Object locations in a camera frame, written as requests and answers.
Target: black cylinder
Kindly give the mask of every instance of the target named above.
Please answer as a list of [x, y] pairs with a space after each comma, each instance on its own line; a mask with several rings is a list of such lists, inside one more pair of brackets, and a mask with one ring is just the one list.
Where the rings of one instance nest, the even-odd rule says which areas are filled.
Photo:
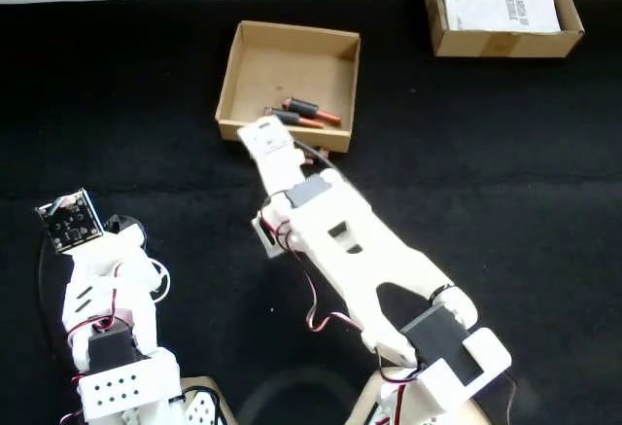
[[300, 119], [300, 115], [296, 112], [288, 112], [282, 111], [281, 109], [277, 109], [275, 107], [270, 107], [269, 112], [266, 109], [266, 114], [273, 115], [279, 118], [279, 120], [285, 125], [298, 125], [298, 120]]
[[306, 117], [307, 119], [315, 119], [320, 109], [320, 106], [317, 104], [311, 104], [310, 102], [301, 101], [293, 97], [285, 101], [283, 107], [288, 111], [298, 112], [302, 117]]

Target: white plastic bracket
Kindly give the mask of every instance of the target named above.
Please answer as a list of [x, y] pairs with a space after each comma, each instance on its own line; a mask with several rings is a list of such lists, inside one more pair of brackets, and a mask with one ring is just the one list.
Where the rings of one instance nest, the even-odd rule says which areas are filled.
[[159, 348], [149, 359], [83, 377], [78, 392], [89, 422], [180, 396], [179, 367], [171, 352]]

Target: circuit board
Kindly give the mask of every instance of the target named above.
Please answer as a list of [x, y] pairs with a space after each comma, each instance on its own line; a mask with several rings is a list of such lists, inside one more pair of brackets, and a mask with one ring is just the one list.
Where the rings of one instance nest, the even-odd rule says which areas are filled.
[[60, 196], [35, 211], [44, 222], [57, 253], [103, 235], [103, 228], [84, 189]]

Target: wooden base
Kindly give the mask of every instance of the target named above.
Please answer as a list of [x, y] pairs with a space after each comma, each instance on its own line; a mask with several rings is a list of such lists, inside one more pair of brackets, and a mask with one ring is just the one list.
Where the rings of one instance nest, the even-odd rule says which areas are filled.
[[[219, 389], [216, 381], [214, 381], [209, 376], [195, 376], [189, 378], [182, 378], [182, 389], [188, 388], [189, 386], [207, 386], [208, 388], [212, 388], [214, 391], [218, 393], [221, 397], [221, 410], [223, 411], [223, 415], [225, 416], [226, 423], [228, 425], [237, 425], [235, 421], [235, 417], [231, 413], [231, 409], [226, 403], [225, 396], [223, 396], [223, 392]], [[188, 401], [192, 401], [194, 398], [194, 393], [188, 394]]]
[[[370, 378], [357, 403], [352, 409], [352, 413], [346, 425], [364, 425], [367, 417], [371, 413], [371, 410], [376, 405], [376, 399], [378, 398], [378, 392], [380, 386], [384, 383], [384, 379], [380, 376], [379, 372], [375, 372]], [[491, 425], [488, 417], [477, 406], [475, 401], [468, 401], [465, 403], [456, 413], [456, 424], [461, 425]]]

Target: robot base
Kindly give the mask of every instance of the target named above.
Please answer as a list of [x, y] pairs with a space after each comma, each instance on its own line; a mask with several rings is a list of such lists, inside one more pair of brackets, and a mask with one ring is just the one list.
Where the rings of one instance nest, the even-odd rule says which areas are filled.
[[[392, 374], [391, 369], [387, 369], [387, 372]], [[383, 384], [385, 384], [385, 380], [382, 379], [379, 372], [375, 372], [367, 381], [345, 425], [375, 425], [378, 421], [376, 418], [376, 401]], [[408, 425], [491, 425], [491, 421], [475, 401], [467, 401], [456, 413], [436, 417], [434, 422], [429, 420], [420, 424], [405, 423]]]

